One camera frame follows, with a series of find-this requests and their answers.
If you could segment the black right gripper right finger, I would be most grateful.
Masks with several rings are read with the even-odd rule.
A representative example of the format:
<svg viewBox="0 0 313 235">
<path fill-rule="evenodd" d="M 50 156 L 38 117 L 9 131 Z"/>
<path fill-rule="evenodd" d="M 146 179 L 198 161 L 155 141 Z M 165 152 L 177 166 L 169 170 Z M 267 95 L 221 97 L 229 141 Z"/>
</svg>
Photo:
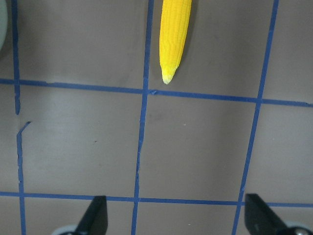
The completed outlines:
<svg viewBox="0 0 313 235">
<path fill-rule="evenodd" d="M 245 196 L 245 227 L 250 235 L 287 235 L 288 226 L 256 193 Z"/>
</svg>

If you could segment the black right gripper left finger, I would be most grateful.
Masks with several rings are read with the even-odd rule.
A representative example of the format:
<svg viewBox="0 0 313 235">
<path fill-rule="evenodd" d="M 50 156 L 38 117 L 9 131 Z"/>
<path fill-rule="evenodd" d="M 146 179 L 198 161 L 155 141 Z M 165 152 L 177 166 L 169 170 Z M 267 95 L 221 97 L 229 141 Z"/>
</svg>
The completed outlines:
<svg viewBox="0 0 313 235">
<path fill-rule="evenodd" d="M 105 235 L 108 229 L 106 196 L 95 196 L 78 223 L 75 235 Z"/>
</svg>

